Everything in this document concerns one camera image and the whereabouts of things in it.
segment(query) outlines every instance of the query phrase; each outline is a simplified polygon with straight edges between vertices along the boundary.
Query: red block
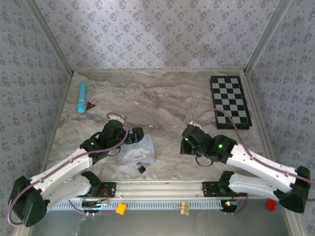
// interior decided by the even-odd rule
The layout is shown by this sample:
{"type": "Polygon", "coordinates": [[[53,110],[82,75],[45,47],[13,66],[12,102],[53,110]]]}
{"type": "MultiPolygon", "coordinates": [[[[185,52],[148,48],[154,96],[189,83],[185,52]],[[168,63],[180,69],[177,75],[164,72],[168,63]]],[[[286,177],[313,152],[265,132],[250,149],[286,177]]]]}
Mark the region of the red block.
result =
{"type": "Polygon", "coordinates": [[[277,202],[275,202],[272,199],[268,199],[266,209],[268,209],[270,211],[275,211],[276,208],[277,208],[277,202]]]}

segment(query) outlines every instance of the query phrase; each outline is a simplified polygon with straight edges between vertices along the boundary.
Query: black cable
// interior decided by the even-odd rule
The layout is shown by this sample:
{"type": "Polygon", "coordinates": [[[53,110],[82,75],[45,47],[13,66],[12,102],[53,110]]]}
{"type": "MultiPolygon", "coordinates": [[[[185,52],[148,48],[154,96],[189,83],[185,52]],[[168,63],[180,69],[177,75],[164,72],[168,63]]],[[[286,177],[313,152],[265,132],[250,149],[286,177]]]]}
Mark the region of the black cable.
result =
{"type": "Polygon", "coordinates": [[[210,160],[210,161],[211,161],[211,164],[210,164],[210,165],[207,165],[207,166],[201,165],[201,164],[198,162],[198,160],[197,160],[198,157],[201,157],[201,156],[196,155],[196,162],[197,162],[197,164],[198,164],[199,166],[208,167],[208,166],[212,166],[212,165],[213,165],[213,161],[212,161],[212,160],[210,160]]]}
{"type": "Polygon", "coordinates": [[[119,148],[119,150],[118,150],[118,152],[116,153],[116,154],[114,154],[114,155],[108,155],[108,156],[116,156],[116,155],[118,155],[118,153],[122,150],[122,148],[119,146],[118,147],[119,148]]]}

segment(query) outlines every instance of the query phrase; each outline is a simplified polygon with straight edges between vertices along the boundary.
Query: patterned wallpaper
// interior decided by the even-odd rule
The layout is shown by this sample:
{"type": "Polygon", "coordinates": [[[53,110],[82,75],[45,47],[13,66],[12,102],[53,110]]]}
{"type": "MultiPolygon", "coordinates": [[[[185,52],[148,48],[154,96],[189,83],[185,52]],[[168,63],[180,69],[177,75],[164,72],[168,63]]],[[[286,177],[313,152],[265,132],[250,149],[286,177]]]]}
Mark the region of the patterned wallpaper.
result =
{"type": "MultiPolygon", "coordinates": [[[[282,163],[315,177],[315,3],[296,0],[254,68],[251,80],[282,163]]],[[[315,188],[310,197],[315,198],[315,188]]],[[[304,219],[315,235],[315,203],[304,219]]]]}
{"type": "Polygon", "coordinates": [[[72,69],[244,68],[278,0],[37,0],[72,69]]]}
{"type": "Polygon", "coordinates": [[[22,0],[0,1],[0,235],[14,180],[39,172],[68,81],[22,0]]]}

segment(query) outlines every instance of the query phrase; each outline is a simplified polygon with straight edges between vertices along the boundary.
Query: marble tabletop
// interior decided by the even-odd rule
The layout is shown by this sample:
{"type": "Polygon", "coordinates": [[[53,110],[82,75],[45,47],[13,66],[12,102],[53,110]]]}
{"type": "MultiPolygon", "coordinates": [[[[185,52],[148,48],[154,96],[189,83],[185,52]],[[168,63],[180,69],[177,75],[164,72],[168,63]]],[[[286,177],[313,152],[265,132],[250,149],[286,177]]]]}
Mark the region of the marble tabletop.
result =
{"type": "MultiPolygon", "coordinates": [[[[218,180],[224,170],[242,173],[222,163],[200,167],[194,156],[180,154],[181,133],[186,125],[202,111],[213,107],[211,75],[228,74],[210,71],[74,73],[47,168],[68,157],[84,140],[101,131],[108,121],[106,114],[116,112],[127,117],[130,127],[143,127],[144,132],[152,136],[156,161],[145,166],[147,170],[140,174],[136,168],[122,169],[117,156],[106,157],[90,168],[102,180],[218,180]],[[80,114],[77,103],[82,80],[87,84],[87,101],[95,103],[96,107],[80,114]]],[[[214,113],[205,114],[198,124],[211,136],[223,134],[237,139],[233,130],[216,129],[214,113]]],[[[249,130],[240,133],[249,149],[262,154],[254,122],[249,130]]],[[[200,162],[208,164],[206,159],[200,162]]]]}

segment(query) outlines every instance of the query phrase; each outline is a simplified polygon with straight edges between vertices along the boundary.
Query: blue marker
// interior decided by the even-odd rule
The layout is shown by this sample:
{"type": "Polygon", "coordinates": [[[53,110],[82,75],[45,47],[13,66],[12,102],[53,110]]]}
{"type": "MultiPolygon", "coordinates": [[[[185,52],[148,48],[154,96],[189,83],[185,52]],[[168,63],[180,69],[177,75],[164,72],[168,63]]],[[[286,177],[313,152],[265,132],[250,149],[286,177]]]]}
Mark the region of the blue marker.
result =
{"type": "Polygon", "coordinates": [[[86,91],[86,84],[85,84],[85,81],[82,81],[80,85],[80,94],[79,94],[79,102],[78,102],[79,113],[84,113],[86,109],[85,91],[86,91]]]}

